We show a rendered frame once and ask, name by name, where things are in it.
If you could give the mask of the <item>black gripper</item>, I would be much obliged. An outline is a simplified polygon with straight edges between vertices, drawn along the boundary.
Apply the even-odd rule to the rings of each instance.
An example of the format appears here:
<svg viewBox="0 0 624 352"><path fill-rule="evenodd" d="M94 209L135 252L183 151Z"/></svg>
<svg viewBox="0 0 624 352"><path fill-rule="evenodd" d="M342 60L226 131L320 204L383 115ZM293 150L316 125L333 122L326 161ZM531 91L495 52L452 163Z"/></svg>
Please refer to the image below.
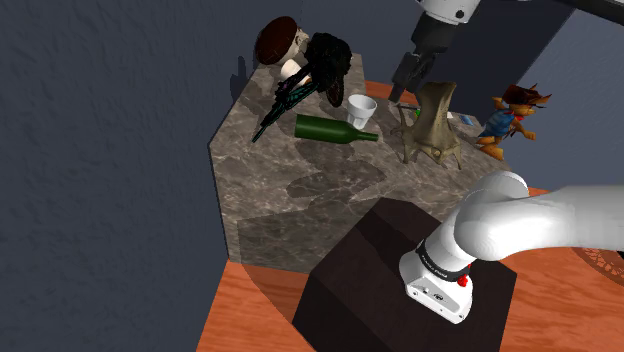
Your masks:
<svg viewBox="0 0 624 352"><path fill-rule="evenodd" d="M418 91L431 71L437 54L448 49L457 29L458 25L439 21L428 14L420 16L411 36L416 54L409 52L404 54L392 77L393 88L388 97L389 101L398 103L405 91L410 93ZM423 55L420 61L418 54Z"/></svg>

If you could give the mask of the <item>tan bone-shaped sculpture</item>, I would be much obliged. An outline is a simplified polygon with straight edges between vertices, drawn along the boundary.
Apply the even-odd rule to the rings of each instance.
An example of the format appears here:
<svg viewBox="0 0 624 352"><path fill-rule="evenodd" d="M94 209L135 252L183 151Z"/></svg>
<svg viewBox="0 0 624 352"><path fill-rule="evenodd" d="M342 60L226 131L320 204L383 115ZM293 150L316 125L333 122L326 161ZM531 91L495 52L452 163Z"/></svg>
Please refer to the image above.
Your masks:
<svg viewBox="0 0 624 352"><path fill-rule="evenodd" d="M447 118L448 108L456 89L455 82L427 82L416 93L420 114L411 126L407 124L404 109L397 104L401 125L391 130L400 133L404 147L404 164L408 164L415 152L422 151L438 165L454 155L458 169L462 169L461 142Z"/></svg>

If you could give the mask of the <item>white cup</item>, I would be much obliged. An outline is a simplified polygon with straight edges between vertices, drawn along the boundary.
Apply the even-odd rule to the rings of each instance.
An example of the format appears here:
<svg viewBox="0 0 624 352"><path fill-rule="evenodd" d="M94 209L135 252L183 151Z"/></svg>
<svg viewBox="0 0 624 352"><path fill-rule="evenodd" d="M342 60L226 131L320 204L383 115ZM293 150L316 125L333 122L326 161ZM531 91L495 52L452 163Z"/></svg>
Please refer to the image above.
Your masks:
<svg viewBox="0 0 624 352"><path fill-rule="evenodd" d="M377 109L377 102L363 94L353 94L348 98L347 122L362 130Z"/></svg>

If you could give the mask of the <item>black bushy plant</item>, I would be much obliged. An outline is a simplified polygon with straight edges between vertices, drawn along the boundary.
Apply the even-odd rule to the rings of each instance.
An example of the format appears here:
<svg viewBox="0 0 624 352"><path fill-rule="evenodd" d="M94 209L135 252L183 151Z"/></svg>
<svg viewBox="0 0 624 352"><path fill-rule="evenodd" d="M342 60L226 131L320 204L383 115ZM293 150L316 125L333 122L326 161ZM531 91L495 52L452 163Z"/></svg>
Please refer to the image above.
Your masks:
<svg viewBox="0 0 624 352"><path fill-rule="evenodd" d="M344 77L351 68L352 52L342 39L329 33L314 33L304 57L311 65L311 79L333 107L344 99Z"/></svg>

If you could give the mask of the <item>orange fox figure with hat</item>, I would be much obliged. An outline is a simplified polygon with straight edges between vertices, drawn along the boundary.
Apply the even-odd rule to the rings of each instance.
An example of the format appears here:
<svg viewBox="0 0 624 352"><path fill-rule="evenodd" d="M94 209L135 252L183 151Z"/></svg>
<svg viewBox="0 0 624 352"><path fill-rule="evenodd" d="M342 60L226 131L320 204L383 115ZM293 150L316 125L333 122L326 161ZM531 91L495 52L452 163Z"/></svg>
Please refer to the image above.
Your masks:
<svg viewBox="0 0 624 352"><path fill-rule="evenodd" d="M526 139L534 140L536 135L526 130L522 121L541 109L551 97L542 95L536 90L537 85L523 88L511 84L501 97L493 97L495 111L487 119L484 130L478 137L477 144L485 154L497 160L504 159L504 151L499 144L506 137L515 133L522 134Z"/></svg>

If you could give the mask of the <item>green glass bottle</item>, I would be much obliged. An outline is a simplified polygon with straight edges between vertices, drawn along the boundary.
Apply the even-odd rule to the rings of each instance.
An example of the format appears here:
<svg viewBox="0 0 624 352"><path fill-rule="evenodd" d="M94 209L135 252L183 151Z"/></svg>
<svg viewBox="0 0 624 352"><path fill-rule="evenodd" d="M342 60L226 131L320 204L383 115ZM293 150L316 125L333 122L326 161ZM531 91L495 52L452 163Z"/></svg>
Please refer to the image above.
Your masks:
<svg viewBox="0 0 624 352"><path fill-rule="evenodd" d="M377 142L379 136L355 129L346 121L298 114L294 136L302 139L335 144L349 144L353 141Z"/></svg>

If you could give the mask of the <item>white pot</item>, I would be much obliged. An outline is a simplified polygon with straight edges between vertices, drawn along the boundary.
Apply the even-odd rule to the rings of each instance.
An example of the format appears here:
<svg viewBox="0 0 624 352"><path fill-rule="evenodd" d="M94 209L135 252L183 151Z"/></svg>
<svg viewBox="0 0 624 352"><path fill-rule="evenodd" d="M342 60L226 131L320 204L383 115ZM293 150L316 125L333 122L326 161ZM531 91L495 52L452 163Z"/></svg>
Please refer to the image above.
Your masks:
<svg viewBox="0 0 624 352"><path fill-rule="evenodd" d="M300 71L301 67L300 65L293 59L289 59L287 60L281 67L281 71L280 71L280 77L282 78L282 85L283 87L286 88L299 88L301 86L303 86L306 83L309 83L312 81L311 76L310 75L306 75L305 77L303 77L298 83L294 84L294 83L289 83L287 84L286 81L294 76L295 74L297 74Z"/></svg>

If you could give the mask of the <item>brown round bowl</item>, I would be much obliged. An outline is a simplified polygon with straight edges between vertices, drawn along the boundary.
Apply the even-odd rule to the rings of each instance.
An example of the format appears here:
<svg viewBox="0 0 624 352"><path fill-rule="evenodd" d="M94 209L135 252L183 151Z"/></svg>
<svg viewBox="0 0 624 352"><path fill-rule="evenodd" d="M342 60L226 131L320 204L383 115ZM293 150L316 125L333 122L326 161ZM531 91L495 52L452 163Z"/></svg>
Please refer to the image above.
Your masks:
<svg viewBox="0 0 624 352"><path fill-rule="evenodd" d="M269 22L258 34L254 52L263 65L283 65L307 49L310 36L289 16Z"/></svg>

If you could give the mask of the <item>dark robot stand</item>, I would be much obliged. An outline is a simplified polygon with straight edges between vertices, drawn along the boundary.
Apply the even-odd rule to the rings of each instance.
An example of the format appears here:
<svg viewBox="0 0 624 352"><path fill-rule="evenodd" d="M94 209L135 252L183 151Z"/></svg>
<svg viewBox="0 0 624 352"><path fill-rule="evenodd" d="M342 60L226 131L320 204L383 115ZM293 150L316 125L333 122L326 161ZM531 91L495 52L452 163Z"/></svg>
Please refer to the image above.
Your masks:
<svg viewBox="0 0 624 352"><path fill-rule="evenodd" d="M439 224L380 199L311 271L294 327L317 352L499 352L517 278L504 264L473 264L473 304L459 324L405 292L400 257Z"/></svg>

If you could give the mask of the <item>round patterned rug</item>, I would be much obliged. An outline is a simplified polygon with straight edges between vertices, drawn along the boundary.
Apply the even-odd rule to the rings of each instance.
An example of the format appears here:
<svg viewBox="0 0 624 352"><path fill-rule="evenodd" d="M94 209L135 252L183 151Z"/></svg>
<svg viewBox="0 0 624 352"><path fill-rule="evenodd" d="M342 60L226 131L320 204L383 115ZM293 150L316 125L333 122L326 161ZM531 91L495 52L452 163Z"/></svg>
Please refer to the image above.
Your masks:
<svg viewBox="0 0 624 352"><path fill-rule="evenodd" d="M619 252L591 248L573 248L572 251L592 269L624 287L624 257Z"/></svg>

